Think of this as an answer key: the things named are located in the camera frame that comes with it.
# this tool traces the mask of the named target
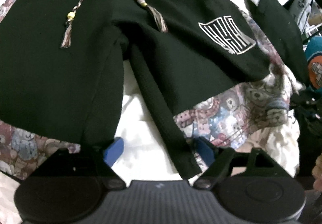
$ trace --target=fabric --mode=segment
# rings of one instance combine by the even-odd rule
[[[216,146],[239,148],[259,129],[288,120],[289,98],[301,89],[268,38],[244,13],[263,52],[272,59],[271,74],[262,82],[237,85],[187,110],[174,119],[188,138],[205,137]]]
[[[265,128],[250,135],[237,152],[250,153],[252,148],[261,148],[271,156],[292,177],[299,171],[299,125],[293,112],[289,112],[286,124],[274,128]],[[244,171],[237,168],[233,175]]]
[[[0,173],[0,223],[20,224],[21,218],[14,205],[13,196],[19,183]]]
[[[295,117],[300,125],[298,139],[300,150],[299,177],[311,177],[315,161],[322,151],[322,139],[312,134],[308,128],[307,120],[301,112],[296,110]]]
[[[79,152],[79,144],[40,137],[0,121],[0,169],[25,179],[59,148]]]
[[[309,86],[309,73],[303,51],[301,33],[289,12],[277,0],[260,0],[258,6],[249,1],[252,18],[274,45],[295,78]]]

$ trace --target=white logo print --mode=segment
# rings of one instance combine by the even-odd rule
[[[231,54],[242,54],[256,45],[256,41],[237,27],[231,16],[223,16],[199,27],[218,45]]]
[[[315,83],[321,87],[322,86],[322,65],[319,62],[313,62],[312,71],[315,73]]]

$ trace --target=white bedsheet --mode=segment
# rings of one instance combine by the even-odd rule
[[[244,0],[231,1],[245,12],[248,12]],[[128,185],[133,179],[180,180],[181,178],[169,159],[156,125],[145,106],[128,61],[124,61],[124,73],[123,110],[116,136],[124,139],[125,149],[120,159],[112,167],[113,170],[119,174]],[[258,145],[258,139],[260,139],[260,136],[263,136],[263,133],[260,132],[255,134],[256,135],[254,135],[253,138],[250,138],[250,147],[252,145]],[[268,137],[269,134],[272,143],[273,141],[276,142],[277,137],[274,137],[274,134],[272,135],[272,130],[266,133],[266,137]],[[288,137],[296,142],[298,135],[297,133],[292,134],[292,130],[290,130]],[[291,160],[295,159],[293,164],[296,165],[298,161],[296,149],[298,149],[298,147],[296,146],[296,143],[293,144],[292,152],[289,152],[288,158]],[[279,145],[279,149],[274,156],[278,160],[282,157],[281,154],[286,154],[283,150],[283,145]],[[20,223],[17,209],[13,203],[13,193],[17,187],[17,182],[0,173],[1,224]]]

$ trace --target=drawstring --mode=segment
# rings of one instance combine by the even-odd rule
[[[168,32],[168,27],[166,26],[165,21],[159,11],[148,5],[145,0],[136,1],[142,8],[146,9],[153,16],[154,21],[160,32]]]
[[[70,47],[72,23],[73,23],[73,21],[75,19],[76,11],[79,9],[79,7],[81,6],[83,1],[84,0],[79,0],[79,2],[73,8],[73,10],[67,14],[67,21],[65,23],[66,31],[65,31],[65,34],[64,34],[64,38],[62,40],[61,48],[69,48]],[[154,21],[155,21],[155,23],[156,23],[156,25],[158,27],[158,30],[160,32],[167,32],[168,31],[168,28],[167,28],[167,26],[165,24],[165,20],[163,19],[162,15],[161,15],[161,13],[159,11],[157,11],[155,8],[153,8],[150,5],[148,5],[145,2],[145,0],[136,0],[136,1],[138,2],[138,4],[141,7],[146,9],[154,17]]]
[[[70,41],[71,41],[71,30],[72,30],[72,24],[73,20],[76,15],[76,11],[79,9],[81,6],[82,2],[84,0],[79,0],[77,5],[73,8],[71,12],[67,14],[67,21],[66,21],[66,31],[64,34],[64,38],[62,40],[61,48],[69,48],[70,47]]]

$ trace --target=teddy bear print fabric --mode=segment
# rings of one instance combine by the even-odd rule
[[[47,158],[60,148],[70,153],[80,145],[38,136],[0,121],[0,170],[19,179],[26,179]]]
[[[270,57],[270,74],[262,81],[236,85],[174,116],[187,139],[204,137],[215,146],[238,149],[254,132],[285,124],[291,95],[304,88],[255,21],[242,10],[241,13],[259,48]],[[195,158],[205,170],[206,166],[197,153]]]

